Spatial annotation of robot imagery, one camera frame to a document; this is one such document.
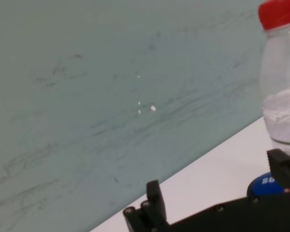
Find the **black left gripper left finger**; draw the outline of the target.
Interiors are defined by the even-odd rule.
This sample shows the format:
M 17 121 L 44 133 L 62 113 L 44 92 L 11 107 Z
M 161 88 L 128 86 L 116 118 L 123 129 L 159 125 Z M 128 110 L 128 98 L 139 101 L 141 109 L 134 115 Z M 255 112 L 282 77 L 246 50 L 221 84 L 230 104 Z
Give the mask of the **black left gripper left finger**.
M 133 206 L 123 210 L 130 232 L 170 232 L 171 225 L 166 220 L 166 208 L 158 180 L 146 184 L 147 199 L 139 208 Z

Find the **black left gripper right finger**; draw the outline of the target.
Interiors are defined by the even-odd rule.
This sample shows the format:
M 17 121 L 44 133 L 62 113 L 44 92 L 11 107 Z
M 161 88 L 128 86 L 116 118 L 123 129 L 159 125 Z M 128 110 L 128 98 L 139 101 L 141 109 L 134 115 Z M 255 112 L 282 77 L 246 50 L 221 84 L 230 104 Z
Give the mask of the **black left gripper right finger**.
M 272 149 L 267 151 L 267 158 L 272 177 L 290 191 L 290 156 L 280 149 Z

